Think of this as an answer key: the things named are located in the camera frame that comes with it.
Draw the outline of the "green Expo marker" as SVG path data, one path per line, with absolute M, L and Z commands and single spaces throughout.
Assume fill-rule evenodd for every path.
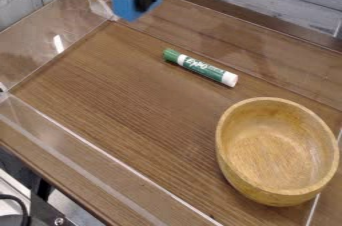
M 210 65 L 209 63 L 187 56 L 186 54 L 182 54 L 173 49 L 166 49 L 163 51 L 163 58 L 166 61 L 178 64 L 181 67 L 231 88 L 234 88 L 238 83 L 239 77 L 237 74 Z

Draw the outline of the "blue rectangular block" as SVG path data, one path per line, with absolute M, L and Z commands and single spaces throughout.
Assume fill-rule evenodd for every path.
M 153 11 L 162 2 L 163 0 L 157 0 L 147 10 L 142 12 L 136 9 L 135 0 L 112 0 L 112 12 L 119 18 L 132 22 Z

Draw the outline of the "brown wooden bowl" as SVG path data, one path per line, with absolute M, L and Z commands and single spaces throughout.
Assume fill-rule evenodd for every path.
M 275 97 L 250 98 L 227 108 L 217 124 L 215 151 L 233 187 L 274 207 L 312 200 L 340 165 L 326 122 L 303 105 Z

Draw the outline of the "clear acrylic corner bracket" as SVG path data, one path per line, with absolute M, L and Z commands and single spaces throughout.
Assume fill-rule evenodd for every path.
M 114 14 L 112 9 L 104 0 L 88 0 L 91 11 L 110 21 L 118 21 L 119 17 Z

